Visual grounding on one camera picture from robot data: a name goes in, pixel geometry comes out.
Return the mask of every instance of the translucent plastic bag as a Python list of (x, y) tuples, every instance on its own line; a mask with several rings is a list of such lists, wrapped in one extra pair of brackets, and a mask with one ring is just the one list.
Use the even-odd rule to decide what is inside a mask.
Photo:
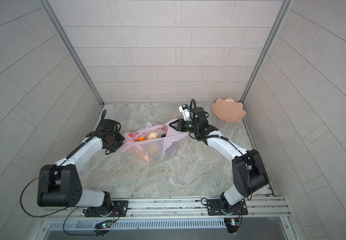
[[(189, 134), (188, 132), (177, 132), (169, 127), (169, 123), (175, 120), (155, 126), (151, 126), (151, 123), (147, 122), (146, 128), (137, 132), (126, 132), (123, 134), (125, 141), (119, 150), (122, 152), (129, 151), (144, 162), (161, 161), (163, 158), (173, 156), (177, 149), (176, 142)], [(139, 137), (146, 137), (152, 132), (157, 132), (158, 138), (136, 141)]]

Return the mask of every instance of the peach colored plate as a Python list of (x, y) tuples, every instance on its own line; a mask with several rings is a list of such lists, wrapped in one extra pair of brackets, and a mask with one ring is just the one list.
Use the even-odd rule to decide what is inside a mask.
[(223, 121), (238, 122), (246, 115), (242, 103), (236, 103), (232, 98), (219, 98), (212, 106), (214, 114)]

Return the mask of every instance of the tiled wall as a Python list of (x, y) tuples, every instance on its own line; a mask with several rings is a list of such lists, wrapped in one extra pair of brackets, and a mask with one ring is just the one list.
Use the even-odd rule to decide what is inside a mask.
[(346, 1), (294, 0), (244, 108), (304, 239), (346, 239)]
[(50, 3), (104, 102), (186, 102), (241, 99), (282, 1)]
[[(37, 0), (0, 0), (0, 239), (32, 222), (24, 186), (77, 146), (100, 109)], [(36, 214), (36, 182), (24, 204)]]

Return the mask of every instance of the side wall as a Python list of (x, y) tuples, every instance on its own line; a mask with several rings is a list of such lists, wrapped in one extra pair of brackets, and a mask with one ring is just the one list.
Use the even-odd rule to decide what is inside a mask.
[(239, 101), (282, 4), (49, 2), (104, 102)]
[[(24, 237), (33, 218), (22, 189), (82, 141), (99, 110), (37, 0), (0, 0), (0, 239)], [(23, 201), (36, 214), (31, 187)]]
[(303, 238), (346, 239), (346, 1), (294, 0), (244, 107)]

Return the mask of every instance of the plastic bag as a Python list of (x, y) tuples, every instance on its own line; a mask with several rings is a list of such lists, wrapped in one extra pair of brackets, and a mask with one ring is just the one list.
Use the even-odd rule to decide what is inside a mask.
[[(119, 150), (122, 152), (129, 151), (141, 161), (149, 163), (173, 156), (177, 149), (176, 142), (189, 134), (188, 132), (178, 132), (169, 127), (169, 123), (175, 120), (173, 119), (165, 124), (155, 126), (151, 126), (151, 123), (147, 122), (146, 128), (140, 129), (137, 132), (126, 132), (123, 134), (125, 140)], [(146, 137), (152, 132), (157, 132), (158, 138), (135, 141), (139, 137)]]

